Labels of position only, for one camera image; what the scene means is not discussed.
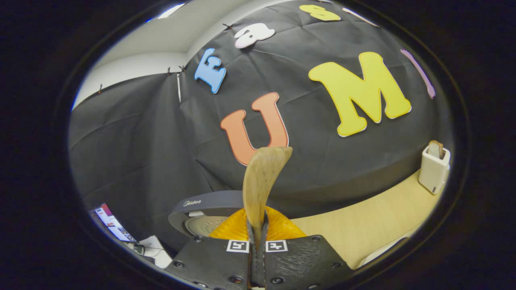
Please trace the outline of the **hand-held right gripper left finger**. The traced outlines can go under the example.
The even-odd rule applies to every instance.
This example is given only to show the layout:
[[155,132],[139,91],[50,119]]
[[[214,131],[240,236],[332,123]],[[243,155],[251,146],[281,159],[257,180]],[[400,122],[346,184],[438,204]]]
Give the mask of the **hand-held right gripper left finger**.
[[166,271],[208,290],[250,290],[257,247],[246,212],[239,209],[208,236],[194,236]]

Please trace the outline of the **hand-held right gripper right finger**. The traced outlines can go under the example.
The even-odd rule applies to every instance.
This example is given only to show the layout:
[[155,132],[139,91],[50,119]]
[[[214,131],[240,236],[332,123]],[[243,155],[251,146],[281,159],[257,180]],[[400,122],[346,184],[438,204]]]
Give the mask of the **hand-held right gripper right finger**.
[[266,290],[329,290],[354,274],[322,235],[304,234],[270,207],[260,249]]

